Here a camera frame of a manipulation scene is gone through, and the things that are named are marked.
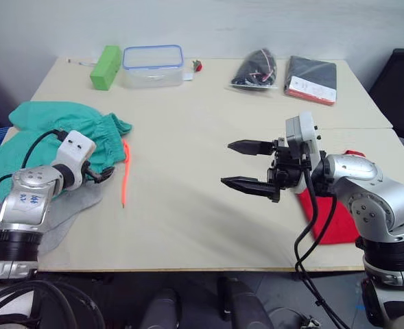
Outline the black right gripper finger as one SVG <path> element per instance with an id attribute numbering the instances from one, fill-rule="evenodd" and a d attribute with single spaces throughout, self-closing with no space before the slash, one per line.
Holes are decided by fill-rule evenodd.
<path id="1" fill-rule="evenodd" d="M 236 191 L 248 195 L 266 197 L 276 203 L 280 201 L 280 188 L 274 183 L 261 182 L 256 178 L 247 178 L 244 176 L 221 178 L 220 181 Z"/>
<path id="2" fill-rule="evenodd" d="M 228 148 L 245 155 L 267 155 L 270 156 L 275 151 L 273 142 L 240 140 L 228 144 Z"/>

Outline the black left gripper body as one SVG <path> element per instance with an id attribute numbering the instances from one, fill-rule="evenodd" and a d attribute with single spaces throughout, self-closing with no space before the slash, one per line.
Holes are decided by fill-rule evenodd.
<path id="1" fill-rule="evenodd" d="M 92 170 L 91 169 L 91 164 L 90 164 L 90 162 L 87 160 L 87 161 L 85 161 L 83 164 L 82 164 L 82 168 L 81 168 L 81 174 L 82 174 L 82 179 L 84 180 L 84 181 L 87 181 L 87 180 L 93 180 L 92 178 L 91 178 L 91 175 L 93 175 L 93 174 L 99 174 L 99 173 L 97 173 L 97 172 L 95 172 L 94 170 Z"/>

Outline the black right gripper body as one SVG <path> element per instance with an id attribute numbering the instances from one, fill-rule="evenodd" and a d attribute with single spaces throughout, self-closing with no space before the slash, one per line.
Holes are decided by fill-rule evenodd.
<path id="1" fill-rule="evenodd" d="M 296 146 L 298 149 L 289 147 L 284 138 L 274 141 L 274 159 L 267 177 L 276 192 L 287 189 L 303 192 L 307 188 L 304 171 L 311 173 L 310 148 L 306 142 Z"/>

